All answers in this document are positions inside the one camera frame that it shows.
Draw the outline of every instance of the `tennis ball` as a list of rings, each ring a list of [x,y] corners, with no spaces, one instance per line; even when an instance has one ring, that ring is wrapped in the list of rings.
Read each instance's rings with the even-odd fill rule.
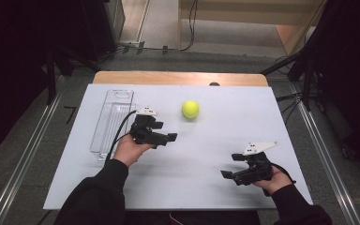
[[[188,119],[197,117],[199,111],[200,106],[194,100],[188,100],[183,104],[182,112],[183,115]]]

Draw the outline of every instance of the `clear plastic container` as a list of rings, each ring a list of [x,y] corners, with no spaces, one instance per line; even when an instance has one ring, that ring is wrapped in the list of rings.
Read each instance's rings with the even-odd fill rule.
[[[98,160],[105,160],[122,121],[135,109],[136,103],[133,99],[133,91],[110,90],[107,92],[90,146],[90,151],[98,154]],[[134,116],[132,114],[126,121],[118,138],[130,130]]]

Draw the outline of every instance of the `black stand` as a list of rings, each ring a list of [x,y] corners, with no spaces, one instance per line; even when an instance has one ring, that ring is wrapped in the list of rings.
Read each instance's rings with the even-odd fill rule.
[[[87,59],[83,58],[82,56],[78,55],[74,51],[64,46],[57,46],[54,44],[50,45],[47,49],[47,60],[46,60],[48,90],[49,90],[47,105],[50,105],[52,103],[54,97],[57,94],[56,86],[55,86],[54,64],[57,65],[61,74],[63,74],[64,76],[71,76],[72,72],[74,71],[74,67],[69,63],[68,57],[77,60],[87,68],[92,69],[94,72],[101,71],[101,68],[91,63]]]
[[[308,97],[312,82],[313,70],[315,66],[314,62],[319,55],[319,42],[323,41],[322,33],[326,30],[327,24],[329,24],[335,12],[338,10],[341,1],[342,0],[328,0],[320,22],[318,23],[315,31],[312,33],[306,45],[299,52],[287,57],[284,60],[279,61],[277,64],[261,72],[262,75],[266,76],[294,62],[291,70],[288,73],[288,79],[290,82],[296,82],[300,79],[303,72],[305,73],[302,101],[308,111]]]

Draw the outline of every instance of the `hand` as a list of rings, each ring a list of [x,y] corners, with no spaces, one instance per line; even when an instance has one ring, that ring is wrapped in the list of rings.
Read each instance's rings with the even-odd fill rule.
[[[153,144],[136,144],[130,134],[125,135],[116,147],[113,158],[120,160],[130,167],[148,149],[154,147]]]
[[[273,178],[270,181],[262,180],[253,183],[253,185],[259,188],[266,189],[270,195],[272,195],[277,190],[292,184],[291,179],[289,179],[285,173],[281,172],[277,167],[273,166],[272,168]]]

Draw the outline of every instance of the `wooden table edge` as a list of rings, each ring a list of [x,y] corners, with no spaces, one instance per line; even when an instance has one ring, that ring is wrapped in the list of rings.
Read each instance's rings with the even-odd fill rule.
[[[268,86],[262,74],[206,73],[168,71],[100,71],[93,83],[155,84],[155,85],[209,85]]]

